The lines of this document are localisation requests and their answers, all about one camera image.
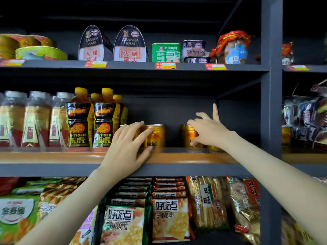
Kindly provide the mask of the person's left forearm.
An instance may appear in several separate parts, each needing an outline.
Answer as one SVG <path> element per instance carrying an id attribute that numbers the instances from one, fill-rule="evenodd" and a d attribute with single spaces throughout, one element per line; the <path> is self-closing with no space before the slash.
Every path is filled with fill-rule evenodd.
<path id="1" fill-rule="evenodd" d="M 99 167 L 16 245 L 69 245 L 84 220 L 124 176 Z"/>

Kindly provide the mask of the row of green cracker packets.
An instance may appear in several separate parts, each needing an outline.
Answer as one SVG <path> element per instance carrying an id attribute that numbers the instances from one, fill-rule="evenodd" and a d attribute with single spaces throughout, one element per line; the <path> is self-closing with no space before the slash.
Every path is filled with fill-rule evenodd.
<path id="1" fill-rule="evenodd" d="M 99 245 L 149 245 L 152 177 L 127 177 L 107 194 Z"/>

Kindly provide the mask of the red bag of sausages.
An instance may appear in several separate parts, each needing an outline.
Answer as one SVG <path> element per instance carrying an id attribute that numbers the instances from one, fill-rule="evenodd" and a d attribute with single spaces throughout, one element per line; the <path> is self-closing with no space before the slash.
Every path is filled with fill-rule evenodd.
<path id="1" fill-rule="evenodd" d="M 218 38 L 217 46 L 209 54 L 211 63 L 245 64 L 251 36 L 245 31 L 231 31 Z"/>

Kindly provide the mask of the green and yellow oval tin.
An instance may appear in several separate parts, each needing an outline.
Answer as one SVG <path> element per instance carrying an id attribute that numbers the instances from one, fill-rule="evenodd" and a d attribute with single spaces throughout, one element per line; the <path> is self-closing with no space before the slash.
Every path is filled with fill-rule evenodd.
<path id="1" fill-rule="evenodd" d="M 16 59 L 21 60 L 68 60 L 64 51 L 49 46 L 29 46 L 15 51 Z"/>

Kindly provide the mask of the orange shelf edge rail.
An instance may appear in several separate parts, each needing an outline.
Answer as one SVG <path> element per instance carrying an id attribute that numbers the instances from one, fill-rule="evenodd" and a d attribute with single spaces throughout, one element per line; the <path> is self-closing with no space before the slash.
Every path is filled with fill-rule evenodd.
<path id="1" fill-rule="evenodd" d="M 104 152 L 0 152 L 0 164 L 99 164 Z M 291 165 L 327 166 L 327 153 L 284 153 Z M 227 153 L 152 152 L 146 164 L 238 164 Z"/>

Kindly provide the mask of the clear bottle with white cap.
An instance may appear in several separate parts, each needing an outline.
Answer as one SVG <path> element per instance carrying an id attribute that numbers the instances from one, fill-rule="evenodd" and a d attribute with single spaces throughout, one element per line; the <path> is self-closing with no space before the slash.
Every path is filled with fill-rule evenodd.
<path id="1" fill-rule="evenodd" d="M 22 148 L 49 146 L 50 118 L 52 97 L 47 92 L 31 91 L 25 108 L 24 129 L 21 140 Z"/>
<path id="2" fill-rule="evenodd" d="M 5 91 L 0 104 L 0 149 L 21 147 L 27 99 L 27 93 Z"/>
<path id="3" fill-rule="evenodd" d="M 49 132 L 49 147 L 66 148 L 69 140 L 66 103 L 74 98 L 73 93 L 57 92 L 52 98 L 52 113 Z"/>

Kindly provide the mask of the green rectangular meat tin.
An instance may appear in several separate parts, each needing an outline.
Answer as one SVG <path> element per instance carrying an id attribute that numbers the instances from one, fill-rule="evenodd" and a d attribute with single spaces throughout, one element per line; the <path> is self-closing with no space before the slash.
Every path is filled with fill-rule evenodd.
<path id="1" fill-rule="evenodd" d="M 180 43 L 153 43 L 152 62 L 182 62 L 182 45 Z"/>

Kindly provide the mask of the purple and white snack packet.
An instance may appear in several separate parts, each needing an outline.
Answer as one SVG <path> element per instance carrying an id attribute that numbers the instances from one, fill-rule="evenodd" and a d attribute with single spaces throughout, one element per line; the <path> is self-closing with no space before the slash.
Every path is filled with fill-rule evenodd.
<path id="1" fill-rule="evenodd" d="M 94 245 L 99 206 L 97 205 L 85 219 L 69 245 Z"/>

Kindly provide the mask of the dark grey metal shelving unit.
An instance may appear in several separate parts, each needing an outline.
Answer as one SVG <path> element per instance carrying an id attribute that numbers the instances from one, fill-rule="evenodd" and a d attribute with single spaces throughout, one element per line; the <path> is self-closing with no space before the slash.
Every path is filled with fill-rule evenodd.
<path id="1" fill-rule="evenodd" d="M 182 148 L 180 125 L 195 112 L 211 113 L 217 103 L 221 121 L 249 142 L 282 158 L 282 97 L 296 83 L 327 78 L 322 39 L 327 0 L 0 0 L 0 32 L 49 37 L 69 60 L 26 60 L 21 67 L 0 67 L 0 91 L 100 92 L 111 87 L 129 107 L 128 121 L 162 123 L 161 152 L 209 153 Z M 112 43 L 120 29 L 134 25 L 149 52 L 147 62 L 108 61 L 86 68 L 78 61 L 85 28 L 96 25 Z M 245 64 L 207 70 L 204 64 L 177 63 L 155 69 L 154 42 L 206 41 L 209 51 L 219 35 L 243 30 L 252 36 Z M 288 71 L 282 45 L 293 41 L 294 62 L 310 71 Z M 238 164 L 144 164 L 133 176 L 248 176 Z"/>

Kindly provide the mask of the yellow snack bag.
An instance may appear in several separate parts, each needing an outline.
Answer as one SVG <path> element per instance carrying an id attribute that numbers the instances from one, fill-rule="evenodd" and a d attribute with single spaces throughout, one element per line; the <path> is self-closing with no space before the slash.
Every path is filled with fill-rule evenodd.
<path id="1" fill-rule="evenodd" d="M 282 209 L 282 245 L 318 245 L 316 241 Z"/>

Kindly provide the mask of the blue rectangular meat tin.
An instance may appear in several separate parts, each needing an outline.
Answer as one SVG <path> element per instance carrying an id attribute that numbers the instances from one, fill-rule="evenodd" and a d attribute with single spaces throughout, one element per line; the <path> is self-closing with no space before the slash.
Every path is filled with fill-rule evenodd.
<path id="1" fill-rule="evenodd" d="M 182 59 L 187 56 L 205 56 L 206 41 L 184 40 L 182 42 Z"/>

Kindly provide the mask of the small red snack packet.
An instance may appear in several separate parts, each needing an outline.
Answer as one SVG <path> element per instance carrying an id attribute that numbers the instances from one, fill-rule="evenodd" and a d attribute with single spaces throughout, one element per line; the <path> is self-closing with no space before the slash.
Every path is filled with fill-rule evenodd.
<path id="1" fill-rule="evenodd" d="M 294 62 L 293 41 L 282 45 L 282 65 L 291 65 Z"/>

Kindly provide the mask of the flat blue meat tin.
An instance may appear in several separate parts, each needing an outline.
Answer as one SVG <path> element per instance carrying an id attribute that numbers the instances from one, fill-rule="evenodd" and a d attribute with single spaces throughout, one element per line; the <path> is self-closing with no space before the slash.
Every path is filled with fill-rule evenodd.
<path id="1" fill-rule="evenodd" d="M 209 64 L 210 57 L 206 56 L 186 56 L 183 60 L 184 63 L 201 63 L 201 64 Z"/>

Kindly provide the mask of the green snack bag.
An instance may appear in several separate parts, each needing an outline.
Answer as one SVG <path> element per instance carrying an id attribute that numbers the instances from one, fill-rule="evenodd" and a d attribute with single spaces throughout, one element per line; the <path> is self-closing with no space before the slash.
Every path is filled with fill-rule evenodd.
<path id="1" fill-rule="evenodd" d="M 0 197 L 0 245 L 15 245 L 36 224 L 39 195 Z"/>

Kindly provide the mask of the clear bag of rice crackers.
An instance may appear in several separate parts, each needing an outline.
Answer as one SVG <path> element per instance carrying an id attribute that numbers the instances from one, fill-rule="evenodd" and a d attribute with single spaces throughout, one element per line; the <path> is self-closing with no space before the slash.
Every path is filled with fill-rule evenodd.
<path id="1" fill-rule="evenodd" d="M 230 231 L 221 177 L 187 176 L 196 232 Z"/>
<path id="2" fill-rule="evenodd" d="M 227 176 L 234 230 L 251 245 L 260 245 L 260 189 L 256 179 Z"/>

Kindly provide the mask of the row of red cracker packets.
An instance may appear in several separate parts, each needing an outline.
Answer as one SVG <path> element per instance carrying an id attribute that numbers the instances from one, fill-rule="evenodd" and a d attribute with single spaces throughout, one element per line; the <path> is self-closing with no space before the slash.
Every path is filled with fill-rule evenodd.
<path id="1" fill-rule="evenodd" d="M 185 177 L 155 177 L 152 190 L 152 243 L 188 242 L 189 193 Z"/>

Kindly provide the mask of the stack of round yellow tins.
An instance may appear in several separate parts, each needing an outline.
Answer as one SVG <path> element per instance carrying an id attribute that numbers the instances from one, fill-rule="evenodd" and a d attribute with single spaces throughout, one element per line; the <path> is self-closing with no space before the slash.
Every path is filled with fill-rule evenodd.
<path id="1" fill-rule="evenodd" d="M 57 47 L 57 43 L 44 36 L 0 33 L 0 59 L 15 59 L 15 51 L 30 46 Z"/>

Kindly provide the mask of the person's left hand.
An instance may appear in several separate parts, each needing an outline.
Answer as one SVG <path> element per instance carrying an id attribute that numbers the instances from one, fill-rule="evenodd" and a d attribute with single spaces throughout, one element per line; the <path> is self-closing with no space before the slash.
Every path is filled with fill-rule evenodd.
<path id="1" fill-rule="evenodd" d="M 152 132 L 153 128 L 149 128 L 141 133 L 146 139 Z M 137 164 L 138 151 L 143 143 L 122 143 L 122 140 L 118 139 L 116 143 L 111 144 L 96 170 L 97 178 L 108 185 L 114 185 L 138 170 L 141 167 Z"/>

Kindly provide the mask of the red snack bag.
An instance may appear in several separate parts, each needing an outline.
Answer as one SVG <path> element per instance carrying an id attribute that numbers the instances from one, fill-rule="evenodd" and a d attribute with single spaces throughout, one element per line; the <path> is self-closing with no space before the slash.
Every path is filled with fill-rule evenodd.
<path id="1" fill-rule="evenodd" d="M 19 177 L 0 177 L 0 196 L 9 195 L 18 181 Z"/>

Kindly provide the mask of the pile of dark snack packets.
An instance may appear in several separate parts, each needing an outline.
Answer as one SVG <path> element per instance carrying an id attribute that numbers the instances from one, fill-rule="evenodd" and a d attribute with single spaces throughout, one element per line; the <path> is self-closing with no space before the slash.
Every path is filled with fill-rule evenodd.
<path id="1" fill-rule="evenodd" d="M 287 90 L 282 101 L 281 126 L 292 129 L 292 141 L 284 152 L 327 153 L 327 79 L 302 81 Z"/>

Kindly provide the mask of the person's right hand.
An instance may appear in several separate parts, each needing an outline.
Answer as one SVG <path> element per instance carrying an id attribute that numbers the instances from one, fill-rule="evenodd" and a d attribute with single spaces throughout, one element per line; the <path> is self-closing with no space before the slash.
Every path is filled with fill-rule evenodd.
<path id="1" fill-rule="evenodd" d="M 187 125 L 194 127 L 199 136 L 198 139 L 203 145 L 211 145 L 228 151 L 228 147 L 239 139 L 239 135 L 235 131 L 228 130 L 219 119 L 217 105 L 213 104 L 212 120 L 203 120 L 198 117 L 190 119 Z"/>

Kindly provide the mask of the dark pear-shaped ham tin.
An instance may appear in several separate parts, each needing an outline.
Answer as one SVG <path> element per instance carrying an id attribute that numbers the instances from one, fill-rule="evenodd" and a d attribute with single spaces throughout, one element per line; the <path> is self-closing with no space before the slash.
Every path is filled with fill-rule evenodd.
<path id="1" fill-rule="evenodd" d="M 133 25 L 124 26 L 117 34 L 113 47 L 113 61 L 147 62 L 149 54 L 140 30 Z"/>
<path id="2" fill-rule="evenodd" d="M 112 43 L 95 25 L 88 26 L 80 40 L 79 61 L 113 61 Z"/>

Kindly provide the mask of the person's right forearm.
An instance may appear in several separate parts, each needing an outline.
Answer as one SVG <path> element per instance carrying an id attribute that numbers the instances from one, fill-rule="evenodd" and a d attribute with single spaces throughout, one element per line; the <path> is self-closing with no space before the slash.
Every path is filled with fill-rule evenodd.
<path id="1" fill-rule="evenodd" d="M 228 131 L 221 145 L 320 245 L 327 245 L 327 184 Z"/>

